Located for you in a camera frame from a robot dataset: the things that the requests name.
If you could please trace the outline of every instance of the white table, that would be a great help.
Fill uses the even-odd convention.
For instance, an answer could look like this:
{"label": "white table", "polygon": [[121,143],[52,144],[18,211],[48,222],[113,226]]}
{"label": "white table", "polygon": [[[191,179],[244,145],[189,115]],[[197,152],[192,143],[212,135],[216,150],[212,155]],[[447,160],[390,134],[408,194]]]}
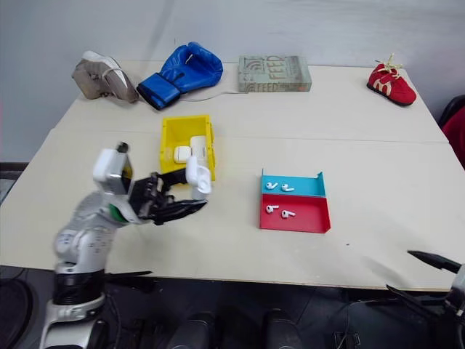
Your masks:
{"label": "white table", "polygon": [[[160,62],[121,62],[133,81],[159,71]],[[222,80],[182,98],[203,99],[238,90],[237,64],[225,64]],[[399,107],[366,87],[371,68],[310,66],[310,93],[219,95],[203,102],[179,101],[157,111],[144,102],[80,96],[57,125],[67,130],[159,132],[164,116],[210,114],[220,137],[311,140],[378,140],[447,143],[418,95]],[[410,82],[407,73],[402,75]]]}
{"label": "white table", "polygon": [[[128,142],[136,178],[145,177],[158,169],[159,137],[52,130],[0,208],[1,264],[53,268],[53,238],[95,189],[100,150]],[[464,260],[465,172],[447,143],[217,137],[215,146],[218,180],[209,204],[160,227],[120,229],[108,271],[444,290],[453,276],[406,250]],[[258,229],[262,167],[274,175],[323,171],[332,229],[325,235]],[[174,190],[179,198],[188,192]]]}

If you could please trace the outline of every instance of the red sneaker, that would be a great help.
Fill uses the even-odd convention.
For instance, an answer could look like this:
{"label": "red sneaker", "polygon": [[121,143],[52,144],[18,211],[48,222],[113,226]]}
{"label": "red sneaker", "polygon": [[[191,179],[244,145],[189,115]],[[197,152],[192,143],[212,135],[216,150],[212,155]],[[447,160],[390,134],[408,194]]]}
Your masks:
{"label": "red sneaker", "polygon": [[380,62],[378,64],[371,73],[366,86],[395,104],[405,107],[415,101],[416,94],[397,71],[402,65],[392,64],[393,56],[394,54],[389,57],[386,63]]}

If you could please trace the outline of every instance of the red tray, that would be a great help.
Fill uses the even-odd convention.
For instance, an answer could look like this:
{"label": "red tray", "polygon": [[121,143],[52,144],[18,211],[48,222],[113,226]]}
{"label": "red tray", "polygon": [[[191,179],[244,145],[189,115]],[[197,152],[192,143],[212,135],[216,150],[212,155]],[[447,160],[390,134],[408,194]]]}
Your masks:
{"label": "red tray", "polygon": [[[267,213],[268,205],[278,205],[273,213]],[[283,210],[294,212],[295,217],[282,218]],[[331,227],[326,198],[315,196],[290,196],[262,194],[260,228],[273,230],[326,233]]]}

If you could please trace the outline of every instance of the red chair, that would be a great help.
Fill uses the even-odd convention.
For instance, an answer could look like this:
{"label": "red chair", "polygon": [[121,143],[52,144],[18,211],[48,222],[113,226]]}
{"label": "red chair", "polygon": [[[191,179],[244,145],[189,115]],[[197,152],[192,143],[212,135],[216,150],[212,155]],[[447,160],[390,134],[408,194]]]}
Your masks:
{"label": "red chair", "polygon": [[451,100],[438,124],[465,169],[465,95]]}

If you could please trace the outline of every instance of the shoe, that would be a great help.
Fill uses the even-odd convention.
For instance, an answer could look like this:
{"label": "shoe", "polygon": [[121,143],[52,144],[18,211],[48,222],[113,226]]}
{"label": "shoe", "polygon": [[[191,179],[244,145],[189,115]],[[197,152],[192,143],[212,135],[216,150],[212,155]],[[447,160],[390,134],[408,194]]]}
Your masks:
{"label": "shoe", "polygon": [[114,95],[130,103],[139,99],[139,94],[119,64],[109,56],[85,51],[72,75],[86,98]]}
{"label": "shoe", "polygon": [[397,105],[405,107],[415,102],[416,94],[399,74],[401,64],[392,64],[392,54],[386,63],[380,62],[366,84],[367,88],[385,96]]}

